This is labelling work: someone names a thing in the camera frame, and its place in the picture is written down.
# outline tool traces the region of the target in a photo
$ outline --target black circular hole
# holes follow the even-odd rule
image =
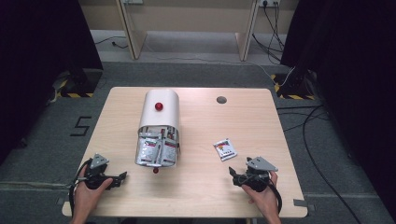
[[[225,104],[227,103],[227,98],[225,98],[224,96],[219,96],[218,99],[216,99],[218,101],[219,104]]]

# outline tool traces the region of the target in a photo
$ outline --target hand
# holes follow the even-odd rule
[[[277,174],[270,171],[271,180],[276,187]],[[265,188],[262,192],[257,192],[247,185],[242,185],[242,189],[250,196],[249,203],[255,203],[262,215],[269,224],[281,223],[277,213],[277,200],[275,194],[270,188]]]
[[[82,168],[79,177],[84,176],[86,168],[87,165]],[[84,181],[78,183],[75,192],[75,208],[72,224],[85,223],[90,213],[96,208],[103,192],[112,182],[113,179],[109,178],[98,189],[89,189]]]

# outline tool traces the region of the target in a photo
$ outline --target finger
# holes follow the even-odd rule
[[[84,167],[82,167],[81,172],[79,172],[78,176],[84,177],[86,169],[87,169],[87,164],[85,164]]]
[[[242,185],[241,187],[250,197],[254,197],[254,193],[256,192],[254,189],[249,187],[248,185]]]
[[[100,192],[105,191],[105,189],[107,189],[107,187],[110,186],[111,183],[113,183],[113,178],[108,178],[108,179],[106,179],[106,180],[102,183],[102,185],[99,186],[98,190],[99,190]]]
[[[271,180],[274,183],[274,186],[276,187],[277,174],[274,171],[270,171],[270,174],[271,174]]]

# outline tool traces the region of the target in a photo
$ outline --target white cylindrical device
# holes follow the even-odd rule
[[[150,167],[176,164],[179,114],[178,95],[174,91],[151,90],[146,93],[137,131],[136,164]]]

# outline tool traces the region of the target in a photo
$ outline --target black strap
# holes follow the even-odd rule
[[[280,213],[280,210],[282,209],[282,197],[280,197],[279,191],[277,191],[276,187],[273,184],[269,184],[268,186],[274,192],[277,198],[277,212]]]

